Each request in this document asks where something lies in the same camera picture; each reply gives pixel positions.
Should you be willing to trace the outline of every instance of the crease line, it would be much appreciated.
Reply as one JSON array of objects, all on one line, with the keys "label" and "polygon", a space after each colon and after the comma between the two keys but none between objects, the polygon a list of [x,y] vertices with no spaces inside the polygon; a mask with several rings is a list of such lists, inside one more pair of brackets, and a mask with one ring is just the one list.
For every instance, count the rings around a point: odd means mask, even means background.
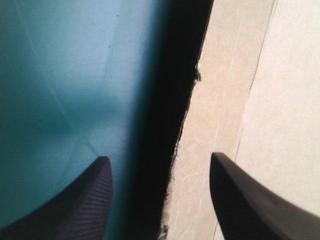
[{"label": "crease line", "polygon": [[[18,3],[17,0],[13,0],[14,2],[14,5],[15,5],[15,8],[16,8],[16,11],[18,13],[18,16],[19,16],[19,20],[20,22],[22,23],[22,26],[23,26],[23,29],[24,29],[24,32],[26,34],[26,37],[27,37],[27,40],[28,40],[28,43],[30,45],[30,48],[31,48],[31,51],[33,52],[34,56],[35,56],[35,60],[36,60],[36,63],[37,63],[37,67],[40,71],[40,75],[41,75],[41,78],[44,79],[44,82],[46,83],[48,89],[49,89],[49,92],[51,94],[51,97],[53,98],[55,104],[58,106],[62,116],[64,117],[64,119],[66,120],[67,124],[69,125],[69,127],[73,130],[74,133],[77,133],[76,131],[76,125],[74,124],[74,122],[72,121],[72,119],[70,118],[68,112],[64,109],[63,105],[61,104],[61,101],[54,89],[54,87],[51,85],[51,83],[48,81],[48,79],[45,77],[45,70],[44,70],[44,67],[41,65],[41,61],[39,59],[39,55],[37,54],[37,51],[36,51],[36,47],[33,43],[33,40],[32,40],[32,37],[30,35],[30,32],[29,32],[29,28],[27,27],[27,24],[25,22],[25,19],[24,19],[24,16],[21,12],[21,9],[20,9],[20,5]],[[81,137],[86,141],[86,144],[87,144],[87,147],[90,149],[90,151],[92,151],[96,156],[99,156],[99,153],[98,151],[96,150],[96,148],[91,144],[91,142],[86,138],[86,136],[84,135],[83,132],[80,132],[80,135]]]}]

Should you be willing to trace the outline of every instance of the dark gap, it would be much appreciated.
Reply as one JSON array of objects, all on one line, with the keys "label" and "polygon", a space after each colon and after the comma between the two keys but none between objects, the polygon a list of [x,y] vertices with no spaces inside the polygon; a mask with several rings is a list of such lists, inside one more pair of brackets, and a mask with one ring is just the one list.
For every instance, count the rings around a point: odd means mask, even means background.
[{"label": "dark gap", "polygon": [[198,76],[196,65],[212,2],[168,1],[170,12],[137,153],[130,213],[121,239],[157,238],[172,155]]}]

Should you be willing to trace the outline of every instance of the beige cardboard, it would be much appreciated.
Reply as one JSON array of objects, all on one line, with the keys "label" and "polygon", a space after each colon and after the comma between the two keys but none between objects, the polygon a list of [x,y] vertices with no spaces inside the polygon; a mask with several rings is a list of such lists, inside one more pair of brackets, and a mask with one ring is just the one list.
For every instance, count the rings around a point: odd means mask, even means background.
[{"label": "beige cardboard", "polygon": [[197,82],[171,171],[162,223],[168,240],[212,240],[212,151],[233,157],[273,0],[215,0]]},{"label": "beige cardboard", "polygon": [[247,102],[236,163],[319,214],[320,1],[278,0]]}]

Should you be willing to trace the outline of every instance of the teal panel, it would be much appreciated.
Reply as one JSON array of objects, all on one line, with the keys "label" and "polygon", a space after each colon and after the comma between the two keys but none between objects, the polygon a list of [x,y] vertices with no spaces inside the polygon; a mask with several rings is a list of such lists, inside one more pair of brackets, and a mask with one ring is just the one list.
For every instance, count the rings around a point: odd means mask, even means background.
[{"label": "teal panel", "polygon": [[0,228],[109,156],[118,239],[165,12],[158,0],[0,1]]}]

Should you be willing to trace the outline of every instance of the textured black surface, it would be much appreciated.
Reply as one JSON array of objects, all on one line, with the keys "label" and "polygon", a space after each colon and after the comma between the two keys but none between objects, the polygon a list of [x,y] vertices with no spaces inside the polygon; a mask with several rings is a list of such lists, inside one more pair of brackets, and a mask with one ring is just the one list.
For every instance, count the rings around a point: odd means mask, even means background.
[{"label": "textured black surface", "polygon": [[0,239],[101,240],[112,197],[111,165],[99,157],[48,203],[0,230]]},{"label": "textured black surface", "polygon": [[320,218],[256,182],[223,153],[213,153],[212,202],[225,240],[319,240]]}]

